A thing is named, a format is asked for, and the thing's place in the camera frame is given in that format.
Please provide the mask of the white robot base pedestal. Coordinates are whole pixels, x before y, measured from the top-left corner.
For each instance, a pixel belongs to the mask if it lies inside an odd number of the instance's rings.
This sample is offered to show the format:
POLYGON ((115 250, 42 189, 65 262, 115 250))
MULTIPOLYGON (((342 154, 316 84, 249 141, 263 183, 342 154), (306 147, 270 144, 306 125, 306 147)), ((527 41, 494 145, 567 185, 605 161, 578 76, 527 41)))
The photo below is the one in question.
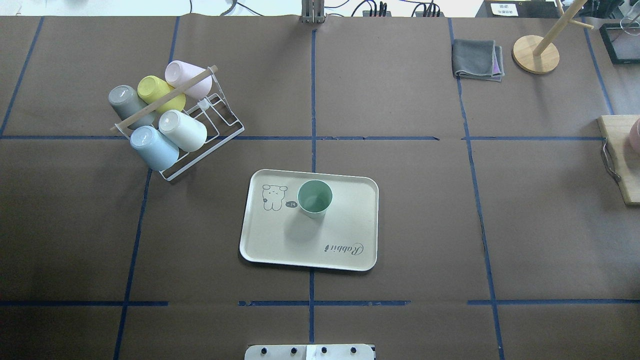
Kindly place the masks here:
POLYGON ((256 344, 249 346, 245 360, 375 360, 374 345, 338 344, 256 344))

